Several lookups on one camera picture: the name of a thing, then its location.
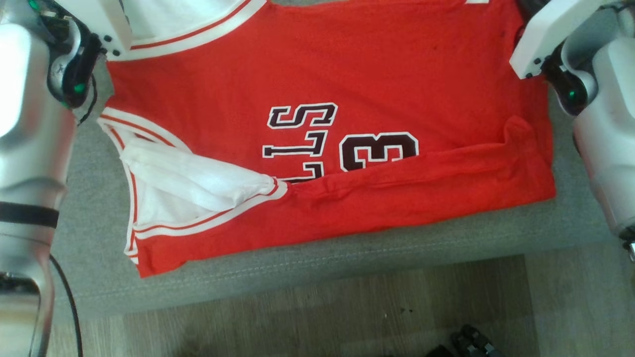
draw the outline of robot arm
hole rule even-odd
[[[522,9],[529,3],[518,0]],[[572,116],[574,139],[609,230],[635,262],[635,1],[542,1],[510,63],[544,74]]]
[[[0,356],[44,356],[50,246],[99,54],[130,47],[116,0],[0,0]]]

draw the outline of gray fabric surface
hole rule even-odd
[[[112,89],[102,65],[96,75],[99,108]],[[192,262],[173,273],[141,280],[123,254],[130,207],[127,182],[114,146],[94,120],[96,112],[77,133],[70,192],[52,250],[68,276],[81,318],[96,318],[348,276],[613,239],[573,147],[572,119],[562,114],[553,99],[551,113],[558,185],[558,197],[552,201],[430,226]],[[66,296],[58,278],[55,280],[55,321],[69,321]]]

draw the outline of jersey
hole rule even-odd
[[[515,1],[217,3],[108,63],[142,277],[554,197]]]

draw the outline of jersey lettering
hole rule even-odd
[[[291,112],[291,106],[272,107],[269,112],[267,126],[272,129],[297,129],[305,124],[307,118],[311,118],[309,126],[331,126],[337,114],[337,104],[316,103],[299,105],[291,119],[284,119]],[[322,156],[326,145],[328,130],[307,131],[305,140],[311,145],[303,146],[274,146],[263,145],[262,157],[273,158],[284,155],[308,155],[312,158]],[[397,161],[419,154],[419,141],[408,132],[353,134],[346,135],[340,142],[340,167],[342,171],[349,172],[366,168],[368,163],[381,163]],[[318,179],[325,175],[322,161],[302,163],[305,172],[311,172],[310,176],[298,176],[281,178],[281,180],[296,184]]]
[[[324,144],[326,143],[326,130],[307,131],[304,139],[313,141],[311,146],[273,146],[264,145],[262,147],[263,158],[273,158],[276,155],[309,155],[312,158],[322,156]]]
[[[291,184],[297,184],[299,182],[306,182],[306,181],[311,181],[314,179],[319,179],[320,177],[324,176],[324,163],[321,161],[314,162],[314,163],[303,163],[302,166],[304,166],[304,171],[311,172],[311,176],[288,177],[288,178],[281,178],[280,180],[287,181]]]
[[[396,149],[396,158],[390,158],[389,150]],[[360,151],[368,157],[361,158]],[[366,162],[397,161],[419,155],[419,141],[408,132],[346,135],[340,142],[340,167],[344,172],[366,168]]]
[[[311,114],[320,115],[311,119],[310,126],[331,126],[337,114],[337,105],[335,103],[302,104],[295,109],[291,119],[284,119],[283,116],[289,115],[290,112],[290,106],[271,108],[267,126],[272,129],[300,128]]]

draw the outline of wooden floor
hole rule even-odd
[[[417,356],[472,323],[507,357],[635,356],[635,266],[616,241],[83,323],[86,356]],[[75,352],[53,329],[50,356]]]

